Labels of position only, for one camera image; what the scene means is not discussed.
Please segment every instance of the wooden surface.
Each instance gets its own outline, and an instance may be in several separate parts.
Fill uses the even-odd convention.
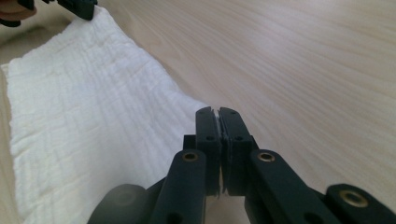
[[[259,146],[280,153],[308,186],[356,185],[396,211],[394,1],[99,2],[184,92],[240,112]],[[37,8],[24,27],[0,27],[0,63],[73,18],[55,4]],[[18,223],[0,80],[0,223]],[[241,199],[210,202],[206,223],[247,223],[233,212]]]

